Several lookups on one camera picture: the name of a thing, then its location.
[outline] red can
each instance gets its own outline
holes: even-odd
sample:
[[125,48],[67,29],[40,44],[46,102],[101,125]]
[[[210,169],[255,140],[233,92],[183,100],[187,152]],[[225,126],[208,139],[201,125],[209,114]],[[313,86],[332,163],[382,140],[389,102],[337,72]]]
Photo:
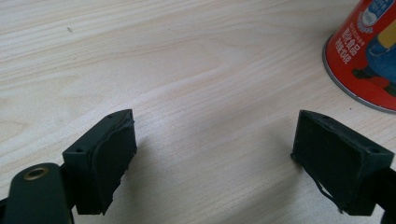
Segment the red can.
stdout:
[[354,99],[396,113],[395,0],[361,0],[326,43],[323,62]]

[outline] cartoon character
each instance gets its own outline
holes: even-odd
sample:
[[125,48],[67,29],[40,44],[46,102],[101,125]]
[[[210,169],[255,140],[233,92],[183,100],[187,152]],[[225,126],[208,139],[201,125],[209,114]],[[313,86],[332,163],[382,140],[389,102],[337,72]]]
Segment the cartoon character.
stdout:
[[353,69],[357,78],[384,77],[389,84],[384,90],[396,97],[396,20],[367,45],[368,65]]

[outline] wood grain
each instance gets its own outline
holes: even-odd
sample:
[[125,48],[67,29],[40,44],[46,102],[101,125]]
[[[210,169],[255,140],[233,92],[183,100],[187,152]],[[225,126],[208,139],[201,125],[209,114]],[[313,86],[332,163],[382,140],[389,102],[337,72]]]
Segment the wood grain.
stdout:
[[138,153],[106,215],[74,211],[77,223],[379,223],[380,208],[339,214],[289,156],[300,109],[395,151],[394,115],[355,102],[322,65],[357,3],[1,2],[0,197],[132,108]]

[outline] screw hole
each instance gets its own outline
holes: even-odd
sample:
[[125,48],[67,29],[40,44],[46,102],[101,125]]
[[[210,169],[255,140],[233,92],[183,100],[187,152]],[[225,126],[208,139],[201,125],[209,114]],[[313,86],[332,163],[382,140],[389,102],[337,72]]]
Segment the screw hole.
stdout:
[[29,172],[27,172],[23,178],[25,180],[35,180],[38,179],[44,175],[46,175],[49,172],[49,169],[47,167],[38,167],[35,168]]

